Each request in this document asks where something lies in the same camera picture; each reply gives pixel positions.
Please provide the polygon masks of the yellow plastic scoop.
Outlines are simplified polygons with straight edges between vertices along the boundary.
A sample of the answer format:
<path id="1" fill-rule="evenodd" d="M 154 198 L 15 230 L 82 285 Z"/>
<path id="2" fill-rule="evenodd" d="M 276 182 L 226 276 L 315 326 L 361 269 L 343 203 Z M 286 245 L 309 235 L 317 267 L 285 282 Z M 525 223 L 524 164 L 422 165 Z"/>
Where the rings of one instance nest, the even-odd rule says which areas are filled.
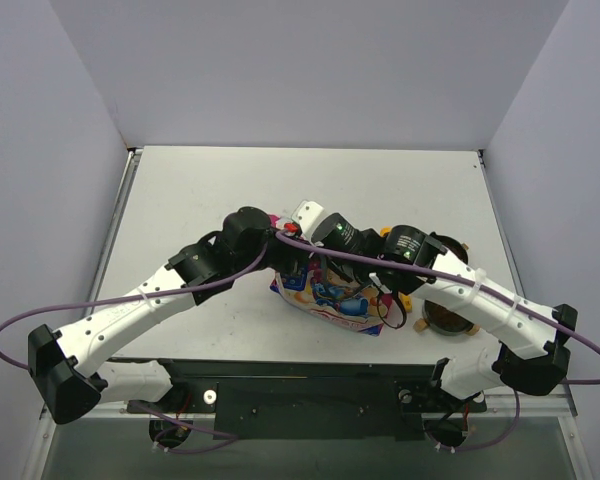
<path id="1" fill-rule="evenodd" d="M 383 227 L 380 230 L 380 235 L 382 237 L 386 237 L 391 231 L 391 227 Z M 407 313 L 412 312 L 412 302 L 411 297 L 409 295 L 405 295 L 403 293 L 398 294 L 400 305 L 405 309 Z"/>

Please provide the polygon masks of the aluminium front frame rail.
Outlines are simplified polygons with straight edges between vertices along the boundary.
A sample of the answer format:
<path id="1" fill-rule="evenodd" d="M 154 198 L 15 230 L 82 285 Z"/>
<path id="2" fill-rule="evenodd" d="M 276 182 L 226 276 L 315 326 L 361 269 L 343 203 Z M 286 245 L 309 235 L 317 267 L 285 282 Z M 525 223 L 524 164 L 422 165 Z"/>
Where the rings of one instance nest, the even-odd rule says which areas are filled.
<path id="1" fill-rule="evenodd" d="M 512 416 L 515 398 L 511 390 L 499 388 L 482 396 L 486 410 L 484 415 Z M 536 397 L 519 393 L 522 417 L 575 417 L 578 414 L 575 402 L 566 388 L 558 388 L 548 396 Z M 143 410 L 129 406 L 126 401 L 110 402 L 95 406 L 82 416 L 83 420 L 95 418 L 147 416 Z"/>

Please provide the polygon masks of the pink pet food bag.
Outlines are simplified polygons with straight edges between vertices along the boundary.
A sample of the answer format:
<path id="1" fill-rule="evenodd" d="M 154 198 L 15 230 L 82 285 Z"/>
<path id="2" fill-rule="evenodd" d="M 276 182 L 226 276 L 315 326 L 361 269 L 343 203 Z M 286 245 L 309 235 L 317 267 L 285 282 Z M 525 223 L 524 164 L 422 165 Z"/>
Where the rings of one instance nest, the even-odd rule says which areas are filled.
<path id="1" fill-rule="evenodd" d="M 342 328 L 378 336 L 387 326 L 404 326 L 407 312 L 397 300 L 403 319 L 397 325 L 388 323 L 396 303 L 390 293 L 379 289 L 372 279 L 356 280 L 350 270 L 331 258 L 311 254 L 308 264 L 294 275 L 275 273 L 270 285 L 287 303 L 305 313 L 320 317 Z"/>

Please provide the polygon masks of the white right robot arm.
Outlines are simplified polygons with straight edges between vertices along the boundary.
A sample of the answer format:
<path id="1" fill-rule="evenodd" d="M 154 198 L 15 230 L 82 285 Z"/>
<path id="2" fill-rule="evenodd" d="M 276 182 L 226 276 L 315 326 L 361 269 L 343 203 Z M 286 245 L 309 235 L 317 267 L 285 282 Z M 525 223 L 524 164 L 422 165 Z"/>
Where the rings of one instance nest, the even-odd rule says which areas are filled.
<path id="1" fill-rule="evenodd" d="M 496 345 L 477 353 L 438 362 L 426 386 L 433 406 L 448 409 L 500 386 L 544 396 L 566 377 L 570 352 L 556 328 L 575 324 L 573 308 L 554 310 L 517 296 L 468 266 L 437 236 L 413 226 L 380 235 L 356 229 L 338 213 L 311 214 L 299 223 L 311 244 L 337 252 L 346 272 L 375 275 L 388 290 L 440 306 L 497 338 Z"/>

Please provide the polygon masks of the black fish print bowl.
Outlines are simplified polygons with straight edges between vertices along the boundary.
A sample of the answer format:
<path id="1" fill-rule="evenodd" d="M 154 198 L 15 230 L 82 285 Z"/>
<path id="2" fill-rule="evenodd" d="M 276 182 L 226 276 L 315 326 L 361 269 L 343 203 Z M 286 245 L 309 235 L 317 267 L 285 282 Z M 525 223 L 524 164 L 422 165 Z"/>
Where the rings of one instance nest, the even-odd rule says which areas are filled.
<path id="1" fill-rule="evenodd" d="M 423 303 L 423 318 L 429 328 L 446 336 L 468 334 L 474 328 L 472 322 L 431 301 Z"/>

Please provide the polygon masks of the aluminium table edge rail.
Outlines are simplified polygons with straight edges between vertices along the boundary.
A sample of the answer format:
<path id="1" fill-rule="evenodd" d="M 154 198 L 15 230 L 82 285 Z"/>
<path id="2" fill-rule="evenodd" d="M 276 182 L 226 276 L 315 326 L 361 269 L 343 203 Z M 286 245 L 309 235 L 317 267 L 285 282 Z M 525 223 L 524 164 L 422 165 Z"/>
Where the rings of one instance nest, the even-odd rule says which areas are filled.
<path id="1" fill-rule="evenodd" d="M 116 193 L 112 215 L 89 289 L 87 297 L 88 301 L 96 300 L 99 295 L 142 153 L 143 148 L 141 147 L 128 150 L 127 160 Z"/>

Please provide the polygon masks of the black paw print bowl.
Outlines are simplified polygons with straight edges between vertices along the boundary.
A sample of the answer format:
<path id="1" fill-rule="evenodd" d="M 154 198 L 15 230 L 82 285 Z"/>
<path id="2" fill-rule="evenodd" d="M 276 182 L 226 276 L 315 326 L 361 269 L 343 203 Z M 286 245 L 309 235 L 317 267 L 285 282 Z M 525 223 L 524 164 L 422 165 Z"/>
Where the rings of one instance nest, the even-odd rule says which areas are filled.
<path id="1" fill-rule="evenodd" d="M 436 232 L 432 232 L 431 236 L 452 251 L 464 264 L 469 263 L 468 247 L 465 244 L 450 236 L 441 235 Z"/>

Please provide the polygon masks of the black mounting base plate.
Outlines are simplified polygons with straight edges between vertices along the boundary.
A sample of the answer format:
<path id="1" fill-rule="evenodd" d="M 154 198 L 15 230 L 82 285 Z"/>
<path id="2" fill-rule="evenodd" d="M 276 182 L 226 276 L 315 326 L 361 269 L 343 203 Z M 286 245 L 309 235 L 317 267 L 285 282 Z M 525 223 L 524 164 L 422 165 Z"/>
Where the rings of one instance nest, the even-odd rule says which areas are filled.
<path id="1" fill-rule="evenodd" d="M 241 440 L 420 440 L 460 431 L 486 402 L 452 399 L 432 386 L 432 365 L 161 359 L 171 389 L 128 410 L 211 414 L 217 432 Z"/>

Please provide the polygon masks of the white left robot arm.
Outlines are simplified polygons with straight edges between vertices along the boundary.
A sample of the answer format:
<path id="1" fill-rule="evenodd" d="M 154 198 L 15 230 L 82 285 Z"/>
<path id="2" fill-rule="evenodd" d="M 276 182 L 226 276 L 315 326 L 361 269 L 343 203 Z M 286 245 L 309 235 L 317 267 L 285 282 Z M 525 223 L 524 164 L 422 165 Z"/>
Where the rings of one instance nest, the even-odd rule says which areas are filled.
<path id="1" fill-rule="evenodd" d="M 166 319 L 229 290 L 252 271 L 294 269 L 301 251 L 276 234 L 302 233 L 316 206 L 302 203 L 288 219 L 255 207 L 229 214 L 219 230 L 183 247 L 113 306 L 53 330 L 41 325 L 28 335 L 28 370 L 53 420 L 73 422 L 105 401 L 129 398 L 161 410 L 180 408 L 184 384 L 156 361 L 117 365 L 112 357 Z"/>

